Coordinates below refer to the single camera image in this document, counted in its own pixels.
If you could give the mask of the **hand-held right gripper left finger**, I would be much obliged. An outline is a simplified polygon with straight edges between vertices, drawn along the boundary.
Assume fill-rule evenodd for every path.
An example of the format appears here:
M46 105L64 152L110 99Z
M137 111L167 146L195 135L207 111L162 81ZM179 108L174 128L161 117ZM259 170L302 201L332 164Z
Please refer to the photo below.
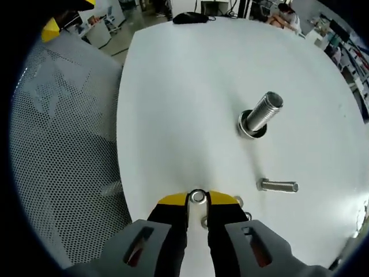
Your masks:
M104 244L100 257L75 264L67 276L179 276L187 246L189 194L165 196Z

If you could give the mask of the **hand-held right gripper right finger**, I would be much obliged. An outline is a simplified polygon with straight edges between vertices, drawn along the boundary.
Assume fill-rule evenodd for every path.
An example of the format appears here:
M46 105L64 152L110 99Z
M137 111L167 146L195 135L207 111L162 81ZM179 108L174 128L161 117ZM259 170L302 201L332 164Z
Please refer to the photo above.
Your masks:
M297 259L290 244L258 220L248 220L236 198L207 192L208 246L216 276L331 276Z

